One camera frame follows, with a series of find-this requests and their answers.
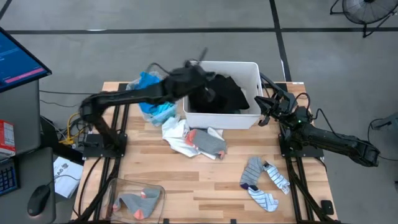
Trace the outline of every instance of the sock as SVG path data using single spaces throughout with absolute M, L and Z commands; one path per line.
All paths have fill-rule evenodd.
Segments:
M 198 150 L 207 152 L 212 155 L 216 155 L 220 159 L 223 159 L 226 154 L 225 141 L 199 129 L 191 130 L 187 134 L 185 142 Z
M 159 189 L 144 189 L 141 192 L 141 196 L 135 194 L 122 194 L 113 204 L 113 211 L 116 212 L 120 209 L 120 201 L 122 200 L 136 219 L 143 220 L 148 218 L 154 211 L 159 195 Z
M 254 185 L 249 186 L 248 192 L 265 211 L 273 212 L 278 207 L 279 201 L 274 200 L 272 194 L 266 194 Z
M 276 186 L 281 189 L 283 193 L 288 194 L 290 191 L 290 182 L 278 172 L 278 169 L 268 162 L 264 164 L 263 168 L 265 171 L 267 171 L 269 177 L 276 184 Z
M 262 163 L 260 157 L 252 157 L 249 159 L 246 168 L 244 168 L 242 177 L 241 177 L 241 187 L 243 189 L 248 189 L 250 185 L 256 185 L 257 181 L 262 172 Z

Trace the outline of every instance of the striped sock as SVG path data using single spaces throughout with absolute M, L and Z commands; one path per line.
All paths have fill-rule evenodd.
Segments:
M 246 168 L 244 168 L 240 185 L 247 190 L 250 185 L 256 185 L 262 172 L 262 164 L 260 157 L 252 157 L 249 159 Z
M 278 207 L 279 201 L 274 200 L 272 194 L 266 194 L 254 185 L 249 186 L 248 192 L 265 211 L 273 212 Z
M 281 189 L 283 193 L 288 194 L 290 191 L 290 182 L 278 172 L 278 169 L 276 169 L 274 165 L 268 162 L 264 164 L 263 168 L 265 171 L 267 171 L 269 177 L 276 184 L 276 186 Z

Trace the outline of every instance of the red box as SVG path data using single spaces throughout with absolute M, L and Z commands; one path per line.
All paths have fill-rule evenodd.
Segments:
M 0 119 L 0 154 L 11 157 L 15 153 L 14 125 Z

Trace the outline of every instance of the white sock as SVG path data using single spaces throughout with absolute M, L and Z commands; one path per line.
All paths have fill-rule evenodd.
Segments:
M 278 169 L 268 162 L 264 164 L 263 168 L 265 171 L 267 171 L 269 177 L 276 184 L 276 186 L 281 189 L 283 193 L 288 194 L 290 191 L 290 182 L 278 172 Z
M 272 194 L 266 194 L 256 186 L 251 185 L 248 188 L 249 195 L 265 210 L 273 212 L 278 207 L 279 201 L 274 200 Z

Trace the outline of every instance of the black cloth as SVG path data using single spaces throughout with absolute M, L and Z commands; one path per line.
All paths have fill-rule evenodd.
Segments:
M 206 85 L 210 92 L 215 93 L 209 101 L 206 90 L 196 91 L 189 95 L 191 110 L 197 113 L 235 114 L 239 110 L 249 109 L 249 103 L 241 88 L 231 77 L 217 74 Z

